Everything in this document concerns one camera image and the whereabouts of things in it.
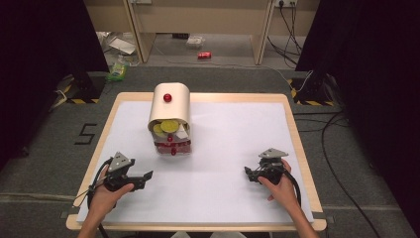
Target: yellow black hazard tape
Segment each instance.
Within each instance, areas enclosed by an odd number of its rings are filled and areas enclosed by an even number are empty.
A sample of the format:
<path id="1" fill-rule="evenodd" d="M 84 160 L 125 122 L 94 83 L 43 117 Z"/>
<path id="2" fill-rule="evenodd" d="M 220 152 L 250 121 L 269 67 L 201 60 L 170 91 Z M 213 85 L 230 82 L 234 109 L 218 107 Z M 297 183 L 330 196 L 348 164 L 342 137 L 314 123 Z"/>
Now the yellow black hazard tape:
<path id="1" fill-rule="evenodd" d="M 74 104 L 98 103 L 99 99 L 68 98 L 67 102 Z"/>
<path id="2" fill-rule="evenodd" d="M 293 98 L 294 103 L 311 106 L 334 105 L 327 90 L 322 90 L 319 93 L 308 93 L 305 90 L 299 90 L 304 80 L 304 78 L 292 78 L 288 80 L 291 85 L 291 97 Z"/>
<path id="3" fill-rule="evenodd" d="M 64 89 L 63 93 L 67 95 L 66 102 L 73 104 L 87 104 L 98 103 L 101 91 L 98 90 L 79 90 L 77 85 L 74 85 L 74 79 Z"/>

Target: red ball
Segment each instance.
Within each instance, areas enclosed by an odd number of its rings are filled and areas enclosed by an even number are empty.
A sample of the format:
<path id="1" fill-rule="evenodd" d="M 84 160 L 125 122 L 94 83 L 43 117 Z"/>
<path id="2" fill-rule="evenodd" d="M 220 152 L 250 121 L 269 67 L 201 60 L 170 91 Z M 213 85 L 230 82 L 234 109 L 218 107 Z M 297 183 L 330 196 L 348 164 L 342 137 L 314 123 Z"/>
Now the red ball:
<path id="1" fill-rule="evenodd" d="M 163 100 L 165 102 L 170 102 L 172 100 L 172 96 L 169 93 L 167 93 L 163 96 Z"/>

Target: cable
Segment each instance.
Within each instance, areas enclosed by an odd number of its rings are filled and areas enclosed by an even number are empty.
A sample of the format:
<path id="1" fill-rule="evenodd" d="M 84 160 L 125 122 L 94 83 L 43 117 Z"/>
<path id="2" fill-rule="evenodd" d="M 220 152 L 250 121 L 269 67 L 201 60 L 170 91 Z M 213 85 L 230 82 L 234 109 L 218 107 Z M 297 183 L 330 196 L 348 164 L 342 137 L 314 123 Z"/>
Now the cable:
<path id="1" fill-rule="evenodd" d="M 330 238 L 330 232 L 328 230 L 328 222 L 327 222 L 327 226 L 325 227 L 325 238 Z"/>
<path id="2" fill-rule="evenodd" d="M 294 33 L 294 24 L 296 23 L 296 15 L 297 15 L 297 9 L 296 9 L 296 3 L 295 2 L 291 2 L 291 32 L 292 32 L 292 37 L 294 39 L 294 44 L 296 46 L 296 50 L 300 53 L 300 51 L 302 50 L 302 48 L 300 47 L 299 43 L 296 40 L 296 34 Z"/>
<path id="3" fill-rule="evenodd" d="M 294 87 L 293 87 L 292 90 L 294 90 L 295 92 L 300 92 L 303 89 L 303 87 L 305 86 L 309 77 L 311 77 L 312 73 L 313 73 L 313 70 L 308 71 L 308 73 L 306 74 L 305 80 L 303 81 L 302 86 L 299 88 L 299 90 L 294 89 Z"/>
<path id="4" fill-rule="evenodd" d="M 358 209 L 358 211 L 361 213 L 361 215 L 365 218 L 365 220 L 367 221 L 368 225 L 370 226 L 370 228 L 373 230 L 375 236 L 377 238 L 380 238 L 379 233 L 377 232 L 376 228 L 374 228 L 373 224 L 371 223 L 371 221 L 368 219 L 367 215 L 364 213 L 364 211 L 361 209 L 361 207 L 358 205 L 358 203 L 350 196 L 349 192 L 346 190 L 346 188 L 343 186 L 343 184 L 341 183 L 340 179 L 338 178 L 338 176 L 336 175 L 333 167 L 331 166 L 330 160 L 327 156 L 327 152 L 325 150 L 325 131 L 327 130 L 327 128 L 330 126 L 331 122 L 334 120 L 334 118 L 336 118 L 338 115 L 340 115 L 342 112 L 339 112 L 337 114 L 335 114 L 334 116 L 331 117 L 331 119 L 327 122 L 327 125 L 325 125 L 324 129 L 322 130 L 322 135 L 321 135 L 321 145 L 322 145 L 322 152 L 324 154 L 325 160 L 327 161 L 328 167 L 330 168 L 330 171 L 334 177 L 334 179 L 337 181 L 337 183 L 339 184 L 340 188 L 343 190 L 343 192 L 346 194 L 346 196 L 352 201 L 352 203 L 355 205 L 355 207 Z"/>
<path id="5" fill-rule="evenodd" d="M 2 196 L 11 196 L 11 197 L 28 197 L 36 200 L 54 200 L 54 201 L 72 201 L 75 200 L 74 196 L 69 195 L 55 195 L 55 194 L 45 194 L 45 193 L 17 193 L 17 192 L 2 192 Z"/>
<path id="6" fill-rule="evenodd" d="M 289 36 L 289 38 L 287 39 L 286 46 L 284 47 L 284 51 L 285 51 L 285 52 L 287 51 L 287 47 L 288 47 L 289 42 L 290 42 L 290 36 Z M 287 63 L 286 58 L 284 58 L 283 60 L 284 60 L 284 63 L 285 63 L 288 67 L 295 68 L 295 67 L 293 67 L 293 66 L 290 66 L 290 65 Z"/>
<path id="7" fill-rule="evenodd" d="M 101 232 L 102 237 L 109 238 L 108 234 L 105 231 L 105 228 L 102 226 L 102 223 L 99 223 L 98 229 Z"/>
<path id="8" fill-rule="evenodd" d="M 295 20 L 296 20 L 296 12 L 295 12 L 296 11 L 296 6 L 294 5 L 294 3 L 291 3 L 291 5 L 292 5 L 292 7 L 291 7 L 292 29 L 290 30 L 290 27 L 289 27 L 289 25 L 288 25 L 288 23 L 286 21 L 286 18 L 283 15 L 283 11 L 282 11 L 283 4 L 284 4 L 283 1 L 280 1 L 280 15 L 281 15 L 281 18 L 283 19 L 283 21 L 284 21 L 284 23 L 286 25 L 287 31 L 289 33 L 289 39 L 292 40 L 292 42 L 295 44 L 295 46 L 296 46 L 297 49 L 302 50 L 302 48 L 299 46 L 299 43 L 297 43 L 296 37 L 294 35 L 294 23 L 295 23 Z"/>
<path id="9" fill-rule="evenodd" d="M 336 111 L 336 112 L 296 112 L 293 113 L 293 116 L 303 116 L 303 115 L 331 115 L 336 114 L 342 111 Z"/>
<path id="10" fill-rule="evenodd" d="M 86 190 L 86 191 L 84 191 L 83 193 L 81 193 L 80 195 L 78 195 L 75 199 L 74 199 L 74 201 L 76 201 L 79 197 L 81 197 L 83 194 L 86 194 L 87 192 L 89 191 L 89 189 L 88 190 Z M 80 203 L 78 204 L 78 205 L 74 205 L 74 202 L 73 202 L 73 206 L 74 207 L 80 207 L 81 206 L 81 204 L 83 203 L 83 201 L 84 201 L 84 199 L 86 198 L 86 195 L 85 196 L 83 196 L 83 199 L 81 199 L 81 201 L 80 201 Z"/>
<path id="11" fill-rule="evenodd" d="M 302 206 L 302 197 L 300 194 L 299 184 L 297 183 L 296 179 L 290 174 L 290 172 L 284 169 L 283 173 L 291 180 L 291 183 L 294 185 L 294 190 L 296 191 L 297 201 L 299 202 L 299 206 Z"/>
<path id="12" fill-rule="evenodd" d="M 61 90 L 57 90 L 57 91 L 55 91 L 55 93 L 57 93 L 58 95 L 61 95 L 62 99 L 60 99 L 59 102 L 57 102 L 56 104 L 51 106 L 49 112 L 53 111 L 56 107 L 59 107 L 62 103 L 67 101 L 67 97 L 65 96 L 65 94 Z"/>
<path id="13" fill-rule="evenodd" d="M 275 50 L 275 51 L 276 51 L 279 55 L 281 55 L 282 57 L 284 57 L 284 60 L 289 60 L 289 61 L 293 62 L 294 64 L 297 64 L 297 62 L 296 62 L 295 60 L 293 60 L 292 58 L 290 58 L 287 54 L 292 54 L 292 55 L 299 56 L 298 54 L 296 54 L 296 53 L 290 53 L 290 52 L 287 52 L 286 50 L 283 50 L 283 49 L 279 48 L 278 46 L 276 46 L 276 45 L 275 45 L 275 44 L 271 41 L 271 39 L 270 39 L 269 37 L 266 37 L 266 38 L 268 39 L 269 43 L 270 43 L 270 44 L 271 44 L 271 46 L 274 48 L 274 50 Z"/>
<path id="14" fill-rule="evenodd" d="M 341 126 L 341 127 L 351 127 L 351 126 L 341 125 L 341 124 L 338 124 L 338 123 L 337 123 L 337 122 L 339 122 L 339 121 L 341 121 L 341 120 L 344 120 L 344 119 L 345 119 L 345 118 L 338 119 L 338 120 L 336 120 L 336 121 L 334 121 L 334 122 L 332 122 L 332 123 L 330 123 L 330 124 L 331 124 L 331 125 L 336 125 L 336 126 Z M 313 122 L 327 123 L 327 122 L 325 122 L 325 121 L 312 120 L 312 119 L 295 119 L 295 121 L 313 121 Z M 318 132 L 318 131 L 322 131 L 322 130 L 324 130 L 324 128 L 314 129 L 314 130 L 307 130 L 307 131 L 301 131 L 301 130 L 298 130 L 298 132 Z"/>

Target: gray carpet floor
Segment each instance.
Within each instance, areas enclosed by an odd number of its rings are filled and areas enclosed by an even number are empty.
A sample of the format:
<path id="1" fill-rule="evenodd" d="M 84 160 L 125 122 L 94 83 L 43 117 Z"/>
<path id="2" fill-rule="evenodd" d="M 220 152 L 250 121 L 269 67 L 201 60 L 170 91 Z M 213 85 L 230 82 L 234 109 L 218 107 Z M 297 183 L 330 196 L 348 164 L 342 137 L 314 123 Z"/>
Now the gray carpet floor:
<path id="1" fill-rule="evenodd" d="M 284 70 L 289 78 L 296 73 Z M 161 82 L 182 82 L 191 92 L 283 93 L 292 111 L 328 220 L 321 237 L 374 237 L 367 221 L 339 187 L 322 150 L 322 132 L 339 106 L 303 106 L 292 102 L 288 84 L 271 69 L 214 67 L 130 67 L 121 82 L 109 82 L 96 104 L 64 103 L 44 120 L 29 146 L 29 156 L 9 161 L 0 173 L 0 237 L 75 237 L 62 212 L 72 205 L 88 163 L 120 92 L 154 91 Z M 370 166 L 345 114 L 325 132 L 325 150 L 334 172 L 381 237 L 416 237 L 382 177 Z M 89 145 L 75 145 L 95 136 Z M 133 232 L 109 232 L 123 237 Z M 294 232 L 273 237 L 297 237 Z"/>

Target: black cable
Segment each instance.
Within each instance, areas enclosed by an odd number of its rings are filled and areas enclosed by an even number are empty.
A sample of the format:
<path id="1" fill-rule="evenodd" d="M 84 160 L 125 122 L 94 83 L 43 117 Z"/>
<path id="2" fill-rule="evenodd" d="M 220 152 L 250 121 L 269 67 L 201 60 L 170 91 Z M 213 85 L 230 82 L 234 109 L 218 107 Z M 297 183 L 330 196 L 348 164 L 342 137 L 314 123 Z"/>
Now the black cable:
<path id="1" fill-rule="evenodd" d="M 337 122 L 344 120 L 345 118 L 342 119 L 338 119 L 335 122 L 331 123 L 332 125 L 336 125 L 336 126 L 341 126 L 341 127 L 351 127 L 351 126 L 346 126 L 346 125 L 342 125 L 342 124 L 338 124 Z M 319 121 L 319 120 L 311 120 L 311 119 L 295 119 L 295 121 L 313 121 L 313 122 L 320 122 L 320 123 L 327 123 L 325 121 Z M 313 129 L 313 130 L 306 130 L 306 131 L 301 131 L 298 130 L 297 132 L 318 132 L 318 131 L 322 131 L 324 130 L 324 128 L 320 128 L 320 129 Z"/>
<path id="2" fill-rule="evenodd" d="M 113 49 L 113 48 L 109 48 L 108 50 L 104 51 L 104 52 L 103 52 L 103 54 L 105 54 L 105 53 L 107 53 L 107 52 L 111 51 L 112 49 Z"/>
<path id="3" fill-rule="evenodd" d="M 294 190 L 296 191 L 296 198 L 297 198 L 297 201 L 299 202 L 299 206 L 302 206 L 302 196 L 300 194 L 300 187 L 296 179 L 294 178 L 294 176 L 291 175 L 290 172 L 286 168 L 279 169 L 273 166 L 271 166 L 270 168 L 280 171 L 281 173 L 283 173 L 285 176 L 287 176 L 290 179 L 291 183 L 294 186 Z"/>
<path id="4" fill-rule="evenodd" d="M 336 121 L 334 121 L 334 122 L 332 122 L 331 124 L 332 125 L 335 125 L 335 126 L 340 126 L 340 127 L 351 127 L 351 126 L 349 126 L 349 125 L 343 125 L 343 124 L 339 124 L 339 123 L 337 123 L 337 122 L 339 122 L 339 121 L 343 121 L 343 120 L 345 120 L 346 118 L 341 118 L 341 119 L 337 119 Z M 297 119 L 294 119 L 295 121 L 309 121 L 309 122 L 319 122 L 319 123 L 328 123 L 328 122 L 326 122 L 326 121 L 321 121 L 321 120 L 314 120 L 314 119 L 302 119 L 302 118 L 297 118 Z"/>
<path id="5" fill-rule="evenodd" d="M 101 232 L 101 235 L 103 238 L 109 238 L 108 234 L 106 233 L 104 227 L 102 226 L 102 223 L 99 223 L 99 232 Z"/>
<path id="6" fill-rule="evenodd" d="M 297 15 L 297 9 L 296 9 L 296 4 L 294 2 L 291 2 L 291 32 L 292 32 L 292 36 L 294 41 L 294 44 L 296 46 L 296 50 L 300 53 L 300 51 L 302 50 L 302 48 L 300 47 L 299 43 L 296 40 L 296 34 L 294 33 L 294 24 L 296 22 L 296 15 Z"/>
<path id="7" fill-rule="evenodd" d="M 89 186 L 89 190 L 87 191 L 87 208 L 90 207 L 90 202 L 92 201 L 93 195 L 95 194 L 95 186 L 98 183 L 99 176 L 101 175 L 102 170 L 105 166 L 111 164 L 112 158 L 106 161 L 96 173 L 95 179 L 93 180 L 92 184 Z"/>
<path id="8" fill-rule="evenodd" d="M 283 15 L 283 11 L 282 11 L 282 5 L 280 4 L 280 15 L 281 15 L 281 18 L 283 19 L 283 21 L 284 21 L 284 23 L 285 23 L 285 25 L 286 25 L 286 28 L 287 28 L 287 31 L 288 31 L 288 33 L 289 33 L 289 40 L 291 39 L 292 40 L 292 42 L 296 45 L 296 46 L 298 46 L 298 48 L 299 49 L 301 49 L 300 48 L 300 46 L 299 46 L 299 44 L 297 43 L 297 41 L 296 41 L 296 38 L 295 38 L 295 36 L 294 36 L 294 33 L 292 32 L 292 30 L 290 30 L 290 27 L 289 27 L 289 25 L 288 25 L 288 23 L 287 23 L 287 21 L 286 21 L 286 18 L 284 17 L 284 15 Z M 293 20 L 293 18 L 295 18 L 295 14 L 294 14 L 294 7 L 292 7 L 292 27 L 293 27 L 293 31 L 294 31 L 294 20 Z"/>
<path id="9" fill-rule="evenodd" d="M 324 157 L 325 160 L 327 161 L 328 167 L 330 168 L 330 171 L 334 177 L 334 179 L 337 181 L 337 183 L 339 184 L 340 188 L 343 190 L 343 192 L 346 194 L 346 196 L 352 201 L 352 203 L 355 205 L 355 207 L 358 209 L 358 211 L 361 213 L 361 215 L 365 218 L 365 220 L 367 221 L 367 223 L 369 224 L 370 228 L 373 230 L 374 234 L 376 235 L 376 237 L 380 238 L 379 233 L 377 232 L 376 228 L 374 228 L 373 224 L 371 223 L 371 221 L 368 219 L 367 215 L 364 213 L 364 211 L 360 208 L 360 206 L 358 205 L 358 203 L 350 196 L 349 192 L 346 190 L 346 188 L 343 186 L 343 184 L 341 183 L 340 179 L 338 178 L 338 176 L 336 175 L 333 167 L 331 166 L 330 160 L 327 156 L 327 151 L 325 150 L 325 131 L 327 130 L 327 128 L 330 126 L 331 122 L 334 120 L 334 118 L 336 118 L 338 115 L 340 115 L 341 112 L 335 114 L 334 116 L 331 117 L 331 119 L 328 121 L 327 125 L 325 125 L 324 129 L 322 130 L 322 136 L 321 136 L 321 145 L 322 145 L 322 152 L 324 153 Z"/>
<path id="10" fill-rule="evenodd" d="M 299 202 L 299 206 L 302 206 L 302 197 L 300 194 L 299 184 L 297 183 L 296 179 L 290 174 L 288 170 L 284 169 L 283 173 L 291 180 L 291 183 L 293 183 L 294 190 L 296 191 L 297 201 Z"/>
<path id="11" fill-rule="evenodd" d="M 286 52 L 287 51 L 287 47 L 288 47 L 288 44 L 289 44 L 289 42 L 290 42 L 290 39 L 291 39 L 291 36 L 289 36 L 289 38 L 287 39 L 287 42 L 286 42 L 286 46 L 284 47 L 284 51 Z M 286 58 L 283 58 L 283 60 L 284 60 L 284 63 L 288 66 L 288 67 L 290 67 L 290 68 L 295 68 L 295 67 L 293 67 L 293 66 L 290 66 L 288 63 L 287 63 L 287 61 L 286 61 Z"/>
<path id="12" fill-rule="evenodd" d="M 303 115 L 332 115 L 336 113 L 340 113 L 342 111 L 336 111 L 336 112 L 296 112 L 293 113 L 293 116 L 303 116 Z"/>
<path id="13" fill-rule="evenodd" d="M 298 54 L 298 53 L 285 52 L 285 51 L 284 51 L 284 49 L 282 49 L 282 48 L 280 48 L 280 47 L 276 46 L 276 45 L 275 45 L 275 44 L 271 41 L 271 39 L 270 39 L 269 37 L 266 37 L 266 38 L 268 39 L 268 41 L 269 41 L 269 43 L 272 45 L 272 47 L 273 47 L 275 50 L 280 51 L 282 54 L 288 53 L 288 54 L 290 54 L 290 55 L 300 56 L 300 54 Z"/>
<path id="14" fill-rule="evenodd" d="M 330 238 L 330 232 L 328 230 L 328 223 L 327 223 L 327 226 L 325 227 L 325 238 Z"/>
<path id="15" fill-rule="evenodd" d="M 285 60 L 289 60 L 289 61 L 291 61 L 292 63 L 294 63 L 294 64 L 297 64 L 297 62 L 295 61 L 295 60 L 293 60 L 292 58 L 290 58 L 287 54 L 286 54 L 286 52 L 283 50 L 283 49 L 281 49 L 281 48 L 279 48 L 278 46 L 276 46 L 272 41 L 271 41 L 271 39 L 269 38 L 269 37 L 267 37 L 267 39 L 268 39 L 268 41 L 269 41 L 269 43 L 272 45 L 272 47 L 274 48 L 274 50 L 279 54 L 279 55 L 281 55 Z"/>
<path id="16" fill-rule="evenodd" d="M 83 193 L 81 193 L 80 195 L 78 195 L 75 199 L 74 199 L 74 201 L 76 201 L 78 198 L 80 198 L 83 194 L 86 194 L 87 192 L 89 191 L 89 189 L 88 190 L 86 190 L 86 191 L 84 191 Z M 83 203 L 83 201 L 84 201 L 84 199 L 86 198 L 86 195 L 83 197 L 83 199 L 80 201 L 80 203 L 78 204 L 78 205 L 74 205 L 74 202 L 73 202 L 73 206 L 74 207 L 80 207 L 81 206 L 81 204 Z"/>

